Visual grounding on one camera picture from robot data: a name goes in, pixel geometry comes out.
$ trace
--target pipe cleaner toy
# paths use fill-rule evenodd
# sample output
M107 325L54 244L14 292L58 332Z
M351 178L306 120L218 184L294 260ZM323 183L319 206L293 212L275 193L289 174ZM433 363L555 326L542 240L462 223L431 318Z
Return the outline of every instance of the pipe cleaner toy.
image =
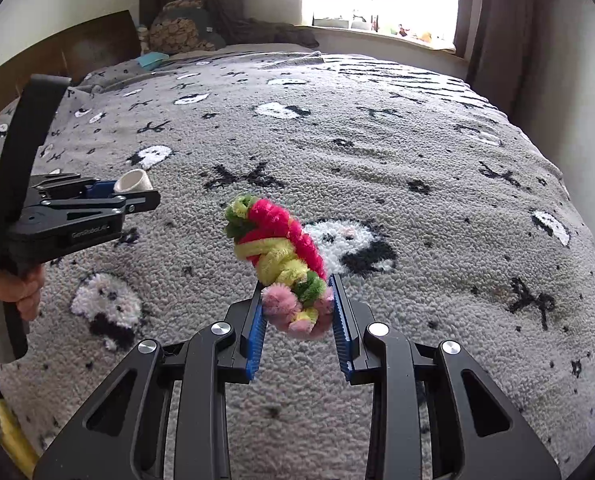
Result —
M266 318L280 331L308 339L324 334L333 320L333 290L317 246L280 206L251 195L226 208L226 235L235 255L250 261L262 291Z

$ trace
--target wooden headboard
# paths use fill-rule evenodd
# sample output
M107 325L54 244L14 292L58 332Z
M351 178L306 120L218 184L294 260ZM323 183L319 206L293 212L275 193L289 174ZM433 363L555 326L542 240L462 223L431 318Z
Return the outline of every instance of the wooden headboard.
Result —
M139 55L139 40L127 10L67 28L0 66L0 112L20 96L31 74L69 76L77 84L92 70Z

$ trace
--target silver screw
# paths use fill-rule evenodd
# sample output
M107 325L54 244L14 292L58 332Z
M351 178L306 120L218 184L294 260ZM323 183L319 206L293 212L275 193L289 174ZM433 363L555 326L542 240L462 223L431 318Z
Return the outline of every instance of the silver screw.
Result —
M369 332L375 336L382 337L388 334L388 327L384 323L371 323Z
M442 350L444 352L446 352L447 354L451 354L451 355L459 354L459 351L461 349L462 349L462 347L459 345L459 343L456 343L455 341L444 341L442 343Z
M154 352L156 348L157 343L152 339L147 339L146 341L142 341L141 343L139 343L139 345L137 345L137 349L142 354L149 354L151 352Z
M226 321L219 321L211 327L211 332L215 335L224 335L231 332L231 325Z

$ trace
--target fleece blanket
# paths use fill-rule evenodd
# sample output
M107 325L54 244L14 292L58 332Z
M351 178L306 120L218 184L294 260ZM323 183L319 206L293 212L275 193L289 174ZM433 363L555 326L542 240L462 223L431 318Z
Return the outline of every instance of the fleece blanket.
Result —
M138 167L161 206L47 264L30 351L0 366L38 451L140 339L189 338L250 297L254 270L223 232L247 192L300 219L378 320L465 345L564 475L594 445L593 238L561 172L462 81L319 52L126 62L69 89L34 171ZM269 328L256 380L227 394L234 478L363 478L372 389L344 382L332 335ZM428 478L428 441L423 455Z

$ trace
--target brown patterned pillow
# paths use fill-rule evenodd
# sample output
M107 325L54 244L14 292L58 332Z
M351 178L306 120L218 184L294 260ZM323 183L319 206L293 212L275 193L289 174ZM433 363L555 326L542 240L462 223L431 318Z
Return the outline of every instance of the brown patterned pillow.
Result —
M164 54L217 50L226 42L213 31L204 0L175 0L164 6L151 25L150 48Z

